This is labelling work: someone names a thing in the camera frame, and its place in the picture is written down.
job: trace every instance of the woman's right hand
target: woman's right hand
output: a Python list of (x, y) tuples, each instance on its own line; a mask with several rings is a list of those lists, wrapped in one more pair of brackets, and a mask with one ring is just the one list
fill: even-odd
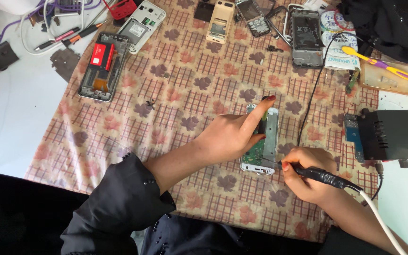
[(336, 162), (324, 149), (295, 147), (281, 160), (284, 182), (303, 201), (320, 205), (332, 197), (338, 189), (330, 185), (301, 177), (290, 165), (300, 163), (304, 168), (315, 166), (336, 174)]

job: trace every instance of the battery label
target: battery label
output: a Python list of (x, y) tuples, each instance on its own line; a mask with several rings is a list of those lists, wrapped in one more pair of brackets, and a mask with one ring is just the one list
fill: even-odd
[(92, 53), (92, 64), (95, 65), (101, 65), (102, 64), (102, 59), (103, 55), (105, 54), (105, 48), (106, 46), (104, 44), (95, 44), (94, 47), (94, 52)]
[(140, 37), (143, 34), (144, 30), (145, 30), (144, 28), (138, 26), (137, 24), (133, 24), (133, 26), (128, 31), (130, 33)]

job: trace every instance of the forearm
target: forearm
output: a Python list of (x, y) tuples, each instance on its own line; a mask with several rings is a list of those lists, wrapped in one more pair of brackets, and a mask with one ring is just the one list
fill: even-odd
[(144, 166), (154, 175), (160, 194), (185, 177), (206, 167), (206, 153), (198, 143), (192, 141), (157, 158), (151, 158)]
[[(325, 202), (318, 205), (348, 234), (369, 242), (389, 253), (399, 254), (383, 231), (375, 215), (344, 190), (332, 192)], [(393, 234), (408, 254), (408, 245), (395, 233)]]

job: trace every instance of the hand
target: hand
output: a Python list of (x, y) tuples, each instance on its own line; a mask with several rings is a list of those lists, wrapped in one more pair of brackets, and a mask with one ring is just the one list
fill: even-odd
[(240, 158), (265, 134), (253, 134), (263, 114), (275, 102), (275, 96), (261, 101), (251, 113), (221, 115), (193, 141), (205, 165), (213, 165)]
[(333, 156), (323, 149), (295, 147), (281, 160), (284, 182), (303, 201), (320, 205), (338, 189), (330, 185), (299, 176), (290, 163), (298, 162), (304, 168), (315, 166), (336, 174)]

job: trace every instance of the floral tablecloth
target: floral tablecloth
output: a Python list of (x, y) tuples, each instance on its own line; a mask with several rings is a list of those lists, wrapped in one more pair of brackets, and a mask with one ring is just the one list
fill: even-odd
[[(127, 152), (142, 160), (167, 153), (193, 140), (216, 116), (244, 114), (247, 104), (264, 95), (276, 95), (274, 107), (280, 110), (277, 160), (294, 146), (318, 70), (292, 68), (282, 40), (270, 35), (253, 38), (244, 22), (231, 27), (225, 45), (206, 41), (208, 24), (193, 19), (197, 0), (156, 0), (154, 4), (166, 11), (166, 19), (137, 55), (128, 54), (110, 103), (77, 95), (94, 36), (26, 179), (89, 194), (106, 168), (120, 162)], [(273, 20), (280, 30), (282, 19), (278, 15)], [(109, 22), (99, 30), (115, 32), (117, 28)], [(284, 53), (267, 52), (268, 45)], [(377, 187), (374, 164), (354, 159), (354, 145), (344, 137), (343, 114), (364, 107), (376, 109), (378, 92), (356, 85), (346, 94), (348, 80), (347, 71), (323, 71), (302, 145), (330, 151), (338, 163), (338, 175), (373, 195)], [(155, 100), (154, 107), (146, 103), (150, 100)], [(318, 206), (294, 195), (281, 171), (258, 176), (241, 171), (238, 160), (201, 169), (169, 191), (178, 215), (274, 235), (323, 241), (332, 223)]]

